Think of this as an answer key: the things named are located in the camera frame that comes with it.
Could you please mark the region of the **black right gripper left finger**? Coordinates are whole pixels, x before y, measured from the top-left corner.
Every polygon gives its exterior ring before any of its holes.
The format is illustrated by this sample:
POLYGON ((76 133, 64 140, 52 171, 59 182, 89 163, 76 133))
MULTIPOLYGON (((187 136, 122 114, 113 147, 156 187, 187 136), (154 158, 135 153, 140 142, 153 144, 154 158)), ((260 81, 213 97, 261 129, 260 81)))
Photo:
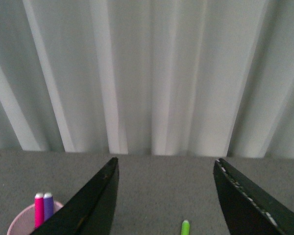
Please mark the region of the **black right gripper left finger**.
POLYGON ((119 184, 118 158, 111 158, 58 212, 33 235, 108 235, 119 184))

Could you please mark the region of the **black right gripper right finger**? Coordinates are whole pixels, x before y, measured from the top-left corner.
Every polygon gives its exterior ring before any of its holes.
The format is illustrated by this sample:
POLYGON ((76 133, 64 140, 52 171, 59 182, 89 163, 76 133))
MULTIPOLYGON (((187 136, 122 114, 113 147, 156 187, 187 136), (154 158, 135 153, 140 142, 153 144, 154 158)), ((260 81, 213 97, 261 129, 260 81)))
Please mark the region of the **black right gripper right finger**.
POLYGON ((294 235, 294 212, 224 159, 213 169, 221 210, 232 235, 294 235))

